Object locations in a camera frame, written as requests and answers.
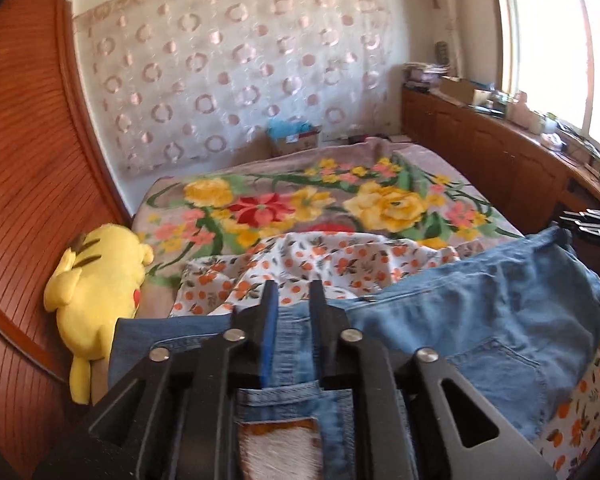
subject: wooden headboard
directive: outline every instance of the wooden headboard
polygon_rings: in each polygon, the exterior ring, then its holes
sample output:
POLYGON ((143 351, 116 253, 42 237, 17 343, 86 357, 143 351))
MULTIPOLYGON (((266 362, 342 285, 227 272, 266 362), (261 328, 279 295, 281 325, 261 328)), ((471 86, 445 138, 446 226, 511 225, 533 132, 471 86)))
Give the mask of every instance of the wooden headboard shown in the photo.
POLYGON ((0 5, 0 452, 28 478, 80 413, 42 290, 80 232, 128 223, 85 131, 64 0, 0 5))

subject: white wall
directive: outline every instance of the white wall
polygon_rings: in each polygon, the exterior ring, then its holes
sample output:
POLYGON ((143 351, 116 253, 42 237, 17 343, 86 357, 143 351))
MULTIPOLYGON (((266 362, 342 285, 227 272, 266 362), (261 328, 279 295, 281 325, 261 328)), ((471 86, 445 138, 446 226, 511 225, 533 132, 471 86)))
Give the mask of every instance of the white wall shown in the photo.
MULTIPOLYGON (((108 0, 72 0, 74 14, 81 14, 108 0)), ((398 134, 400 132, 400 108, 401 94, 400 86, 402 83, 401 64, 407 61, 429 61, 435 59, 434 56, 434 37, 435 27, 432 25, 436 20, 432 9, 432 0, 387 0, 388 8, 392 14, 392 38, 394 45, 388 59, 388 65, 391 66, 388 93, 389 113, 382 131, 389 134, 398 134)), ((80 70, 89 70, 90 67, 78 67, 80 70)), ((160 168, 152 173, 133 176, 120 168, 114 161, 113 156, 109 156, 115 150, 111 146, 111 140, 99 132, 97 128, 96 137, 98 138, 107 166, 112 174, 113 180, 118 187, 120 195, 131 214, 138 210, 142 197, 155 180, 169 175, 186 175, 195 173, 208 173, 232 166, 234 164, 248 162, 249 153, 221 153, 204 162, 196 162, 188 165, 174 166, 170 168, 160 168)))
POLYGON ((496 0, 460 0, 459 17, 466 77, 480 83, 496 83, 498 15, 496 0))

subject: floral fabric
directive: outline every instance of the floral fabric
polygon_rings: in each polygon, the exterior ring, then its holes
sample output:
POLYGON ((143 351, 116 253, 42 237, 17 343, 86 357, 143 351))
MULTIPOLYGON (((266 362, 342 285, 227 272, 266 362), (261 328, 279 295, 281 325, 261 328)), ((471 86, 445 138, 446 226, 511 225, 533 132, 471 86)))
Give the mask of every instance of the floral fabric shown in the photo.
POLYGON ((182 275, 172 316, 228 314, 260 302, 266 280, 278 282, 280 305, 307 300, 322 280, 325 297, 345 300, 377 292, 423 268, 459 260, 452 247, 366 233, 309 232, 267 238, 246 254, 197 258, 182 275))
POLYGON ((558 407, 534 446, 553 465, 558 480, 565 480, 586 459, 599 437, 600 347, 571 399, 558 407))
MULTIPOLYGON (((269 238, 242 255, 198 258, 187 264, 170 317, 227 314, 260 301, 264 281, 275 280, 280 304, 308 299, 311 280, 322 280, 328 299, 377 292, 429 267, 468 258, 479 240, 434 250, 412 240, 333 232, 269 238)), ((564 480, 600 436, 600 347, 568 402, 533 443, 564 480)))
POLYGON ((437 155, 393 147, 373 140, 231 173, 159 180, 134 221, 155 253, 139 316, 168 314, 187 261, 241 254, 286 232, 371 232, 433 249, 477 239, 492 246, 519 236, 437 155))

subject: wooden dresser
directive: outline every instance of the wooden dresser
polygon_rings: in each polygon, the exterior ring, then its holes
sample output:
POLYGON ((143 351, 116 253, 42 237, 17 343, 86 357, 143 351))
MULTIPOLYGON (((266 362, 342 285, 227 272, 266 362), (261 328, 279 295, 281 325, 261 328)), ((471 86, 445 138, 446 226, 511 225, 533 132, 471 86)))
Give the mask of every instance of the wooden dresser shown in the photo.
POLYGON ((600 181, 512 123, 402 90, 402 129, 464 174, 524 234, 564 210, 600 209, 600 181))

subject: window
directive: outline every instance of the window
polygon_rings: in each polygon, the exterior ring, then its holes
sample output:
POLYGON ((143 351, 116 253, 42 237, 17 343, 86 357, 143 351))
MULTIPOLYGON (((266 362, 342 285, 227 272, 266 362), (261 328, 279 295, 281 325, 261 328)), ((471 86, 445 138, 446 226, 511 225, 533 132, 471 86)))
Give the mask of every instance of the window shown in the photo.
POLYGON ((502 1, 509 89, 525 91, 531 109, 555 114, 600 147, 600 0, 502 1))

